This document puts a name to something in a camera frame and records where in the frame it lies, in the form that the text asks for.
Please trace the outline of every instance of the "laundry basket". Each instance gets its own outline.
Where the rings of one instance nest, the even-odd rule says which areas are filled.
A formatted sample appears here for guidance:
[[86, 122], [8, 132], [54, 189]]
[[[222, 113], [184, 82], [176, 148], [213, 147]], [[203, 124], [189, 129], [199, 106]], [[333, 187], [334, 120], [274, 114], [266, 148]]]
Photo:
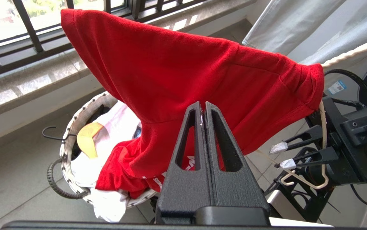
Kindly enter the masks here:
[[[60, 147], [59, 159], [52, 163], [47, 169], [47, 180], [52, 189], [59, 195], [69, 199], [83, 199], [89, 204], [94, 204], [94, 200], [91, 197], [90, 190], [83, 188], [75, 183], [74, 175], [71, 171], [71, 155], [73, 146], [77, 140], [74, 134], [77, 134], [82, 127], [85, 126], [88, 119], [100, 108], [101, 105], [112, 108], [117, 103], [117, 99], [111, 96], [108, 92], [101, 93], [93, 97], [87, 102], [81, 109], [79, 109], [67, 125], [66, 132], [63, 136], [63, 141]], [[61, 170], [63, 172], [64, 179], [67, 181], [70, 188], [75, 194], [65, 192], [57, 186], [53, 178], [53, 168], [56, 164], [61, 163]], [[147, 199], [153, 197], [157, 192], [153, 189], [147, 189], [137, 199], [130, 199], [127, 208], [131, 208], [135, 205], [145, 202]]]

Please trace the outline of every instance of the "basket handle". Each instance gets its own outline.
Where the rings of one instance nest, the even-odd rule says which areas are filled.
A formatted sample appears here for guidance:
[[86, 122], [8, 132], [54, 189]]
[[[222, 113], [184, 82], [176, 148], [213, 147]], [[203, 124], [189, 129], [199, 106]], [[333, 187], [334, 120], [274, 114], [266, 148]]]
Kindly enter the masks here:
[[51, 163], [49, 165], [49, 167], [47, 168], [47, 181], [49, 182], [50, 187], [60, 196], [64, 197], [64, 198], [68, 198], [68, 199], [81, 199], [83, 197], [85, 197], [86, 195], [88, 195], [88, 192], [77, 192], [76, 194], [72, 194], [69, 192], [66, 192], [64, 190], [62, 190], [61, 188], [59, 188], [56, 184], [56, 182], [54, 181], [54, 177], [53, 177], [53, 169], [54, 166], [56, 166], [56, 164], [61, 163], [62, 159], [58, 159], [56, 160], [54, 163]]

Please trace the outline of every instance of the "black metal railing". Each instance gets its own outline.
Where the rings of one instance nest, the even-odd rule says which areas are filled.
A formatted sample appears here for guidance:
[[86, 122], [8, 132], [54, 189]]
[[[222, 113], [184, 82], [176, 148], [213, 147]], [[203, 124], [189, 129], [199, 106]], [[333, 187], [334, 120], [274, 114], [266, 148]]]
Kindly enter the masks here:
[[[0, 45], [0, 74], [72, 48], [59, 24], [35, 30], [22, 0], [12, 1], [27, 33], [0, 40], [0, 44], [8, 43]], [[123, 18], [147, 22], [203, 1], [206, 0], [126, 0], [124, 6], [111, 8], [111, 0], [103, 0], [103, 9]], [[65, 5], [74, 9], [73, 0], [65, 0]]]

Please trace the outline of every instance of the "tiled floor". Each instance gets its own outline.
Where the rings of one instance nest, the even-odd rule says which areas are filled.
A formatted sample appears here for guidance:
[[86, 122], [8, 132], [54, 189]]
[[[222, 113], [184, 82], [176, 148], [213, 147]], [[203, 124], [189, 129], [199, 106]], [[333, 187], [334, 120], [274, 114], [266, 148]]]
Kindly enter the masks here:
[[[241, 42], [251, 25], [242, 21], [224, 29], [213, 36]], [[97, 221], [93, 207], [80, 200], [68, 200], [55, 194], [46, 181], [47, 166], [58, 158], [60, 142], [42, 137], [42, 128], [56, 125], [52, 135], [61, 136], [62, 130], [74, 112], [81, 107], [69, 106], [61, 117], [35, 126], [30, 131], [18, 134], [12, 142], [0, 147], [0, 227], [13, 220], [62, 220], [62, 221]], [[304, 120], [297, 121], [274, 135], [259, 150], [267, 153], [271, 145], [307, 130]], [[295, 156], [297, 150], [270, 156], [277, 162]], [[266, 189], [280, 172], [275, 170], [267, 159], [259, 153], [246, 156], [247, 163], [261, 188]], [[62, 180], [59, 170], [55, 175], [58, 184], [69, 190]], [[367, 200], [367, 185], [357, 186], [358, 192]], [[338, 187], [330, 202], [340, 210], [327, 205], [321, 220], [334, 226], [359, 226], [365, 205], [360, 203], [347, 186]], [[122, 218], [123, 223], [148, 223], [154, 217], [149, 202], [128, 209]]]

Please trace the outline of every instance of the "window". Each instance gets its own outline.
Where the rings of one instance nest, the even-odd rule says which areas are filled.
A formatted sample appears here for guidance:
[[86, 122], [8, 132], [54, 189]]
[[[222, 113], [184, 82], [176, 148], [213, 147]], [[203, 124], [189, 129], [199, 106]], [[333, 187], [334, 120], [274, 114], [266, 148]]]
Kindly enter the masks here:
[[0, 0], [0, 74], [72, 48], [60, 26], [62, 9], [94, 9], [147, 22], [203, 1]]

